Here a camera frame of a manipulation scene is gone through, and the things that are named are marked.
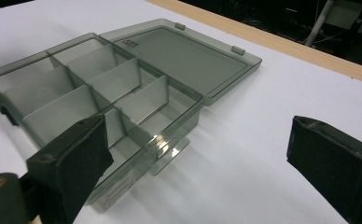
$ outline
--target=box lid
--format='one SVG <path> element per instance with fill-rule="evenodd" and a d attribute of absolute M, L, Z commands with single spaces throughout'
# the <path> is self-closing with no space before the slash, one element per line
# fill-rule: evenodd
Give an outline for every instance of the box lid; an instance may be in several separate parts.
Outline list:
<path fill-rule="evenodd" d="M 204 96 L 211 105 L 258 69 L 261 59 L 177 22 L 159 19 L 101 34 Z"/>

